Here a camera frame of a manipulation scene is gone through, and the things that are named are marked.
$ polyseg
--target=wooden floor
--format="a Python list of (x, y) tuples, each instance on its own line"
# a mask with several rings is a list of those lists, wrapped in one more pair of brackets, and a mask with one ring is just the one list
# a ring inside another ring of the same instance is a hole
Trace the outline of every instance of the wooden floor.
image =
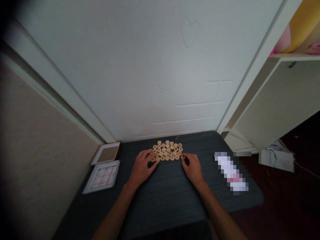
[[(311, 126), (281, 139), (301, 166), (320, 176), (319, 135)], [(320, 179), (297, 165), (295, 173), (260, 165), (258, 155), (241, 160), (264, 194), (263, 205), (231, 214), (248, 239), (319, 239)]]

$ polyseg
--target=embossed heart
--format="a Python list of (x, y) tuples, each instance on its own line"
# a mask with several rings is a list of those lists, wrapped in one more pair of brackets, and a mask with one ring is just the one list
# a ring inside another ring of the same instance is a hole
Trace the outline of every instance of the embossed heart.
[(129, 129), (134, 133), (134, 134), (139, 134), (142, 133), (144, 128), (141, 125), (135, 125), (134, 123), (129, 123)]
[(190, 48), (200, 33), (200, 24), (196, 21), (192, 22), (188, 18), (182, 21), (181, 33), (184, 45)]
[(154, 103), (160, 107), (163, 104), (165, 104), (169, 98), (170, 98), (170, 93), (167, 91), (161, 92), (161, 88), (158, 86), (153, 86), (152, 88), (152, 97)]

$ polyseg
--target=shelf board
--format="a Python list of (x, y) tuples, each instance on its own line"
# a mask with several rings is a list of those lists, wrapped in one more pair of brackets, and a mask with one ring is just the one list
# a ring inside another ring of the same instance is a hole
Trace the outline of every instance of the shelf board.
[(275, 53), (269, 58), (276, 58), (280, 62), (319, 61), (320, 55), (310, 55), (302, 53)]

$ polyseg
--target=hand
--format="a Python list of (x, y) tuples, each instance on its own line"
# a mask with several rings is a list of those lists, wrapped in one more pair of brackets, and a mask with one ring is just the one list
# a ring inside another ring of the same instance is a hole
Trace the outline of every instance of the hand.
[(132, 187), (138, 188), (145, 180), (147, 180), (147, 178), (159, 164), (159, 162), (154, 162), (152, 167), (148, 168), (148, 162), (152, 157), (155, 156), (155, 154), (150, 154), (148, 157), (146, 157), (148, 153), (152, 153), (152, 150), (144, 150), (136, 157), (136, 161), (128, 180), (128, 183)]
[[(185, 157), (189, 160), (189, 166), (187, 166), (184, 161)], [(202, 175), (201, 165), (196, 154), (183, 153), (181, 162), (187, 177), (196, 188), (198, 188), (202, 183), (205, 183)]]

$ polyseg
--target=dark gray table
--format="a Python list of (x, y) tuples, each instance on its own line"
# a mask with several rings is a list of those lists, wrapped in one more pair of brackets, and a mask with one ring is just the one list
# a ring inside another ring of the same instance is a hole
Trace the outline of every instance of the dark gray table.
[[(152, 148), (158, 140), (180, 142), (183, 152), (197, 154), (203, 177), (228, 212), (251, 208), (263, 203), (263, 194), (251, 178), (249, 191), (234, 196), (214, 161), (214, 152), (231, 152), (222, 137), (213, 131), (123, 143), (121, 161), (114, 188), (82, 194), (93, 167), (88, 172), (53, 239), (90, 239), (129, 179), (135, 157)], [(235, 159), (235, 163), (244, 173)], [(207, 219), (208, 215), (197, 191), (188, 180), (179, 161), (161, 161), (153, 174), (138, 189), (132, 200), (120, 236), (135, 238), (173, 227)]]

